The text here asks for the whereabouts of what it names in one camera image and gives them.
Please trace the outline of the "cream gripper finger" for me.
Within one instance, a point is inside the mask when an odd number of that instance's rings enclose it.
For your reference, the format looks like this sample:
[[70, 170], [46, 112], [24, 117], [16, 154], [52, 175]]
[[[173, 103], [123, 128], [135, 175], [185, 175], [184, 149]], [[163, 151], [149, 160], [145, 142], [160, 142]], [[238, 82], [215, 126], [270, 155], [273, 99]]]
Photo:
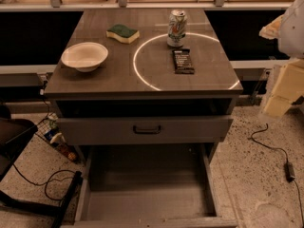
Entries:
[[261, 113], [270, 118], [281, 118], [292, 103], [304, 95], [304, 60], [298, 59], [282, 66], [270, 96]]
[[278, 39], [282, 18], [283, 16], [280, 15], [267, 26], [263, 27], [259, 32], [259, 36], [269, 40]]

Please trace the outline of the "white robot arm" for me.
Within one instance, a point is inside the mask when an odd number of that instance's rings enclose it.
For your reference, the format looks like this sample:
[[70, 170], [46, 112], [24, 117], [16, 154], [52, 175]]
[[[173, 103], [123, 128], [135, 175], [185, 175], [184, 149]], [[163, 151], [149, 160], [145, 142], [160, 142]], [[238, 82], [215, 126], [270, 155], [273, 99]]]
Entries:
[[260, 30], [259, 36], [277, 39], [278, 50], [291, 58], [280, 68], [261, 110], [264, 116], [278, 119], [304, 95], [304, 0], [294, 0], [283, 15]]

